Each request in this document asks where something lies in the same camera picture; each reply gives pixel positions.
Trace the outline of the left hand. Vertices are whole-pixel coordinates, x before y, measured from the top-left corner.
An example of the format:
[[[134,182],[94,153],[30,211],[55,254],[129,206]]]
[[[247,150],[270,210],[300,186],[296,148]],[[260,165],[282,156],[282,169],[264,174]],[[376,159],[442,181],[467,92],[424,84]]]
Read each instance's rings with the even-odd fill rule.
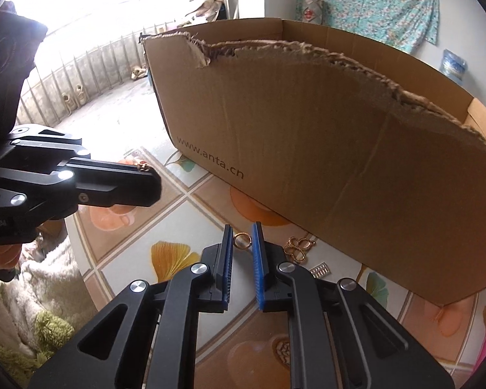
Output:
[[[16,276],[16,265],[22,253],[21,244],[0,246],[0,280],[10,282]]]

